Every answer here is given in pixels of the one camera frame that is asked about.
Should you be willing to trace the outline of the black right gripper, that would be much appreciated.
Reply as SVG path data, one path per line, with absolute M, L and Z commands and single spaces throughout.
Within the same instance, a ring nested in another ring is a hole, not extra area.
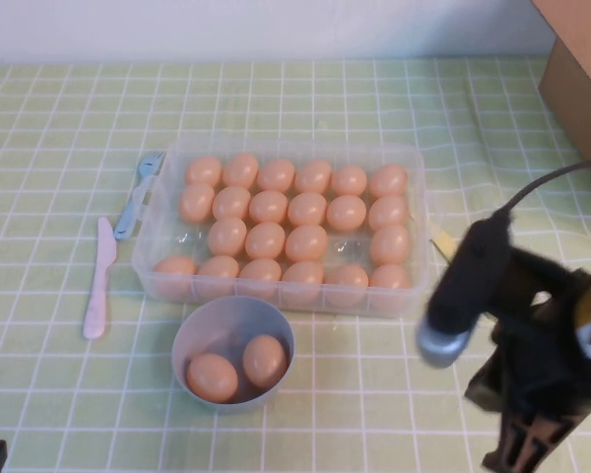
M 495 349 L 466 398 L 488 412 L 550 417 L 537 415 L 530 435 L 520 416 L 503 415 L 496 450 L 482 466 L 535 472 L 591 412 L 591 273 L 516 250 L 488 309 Z

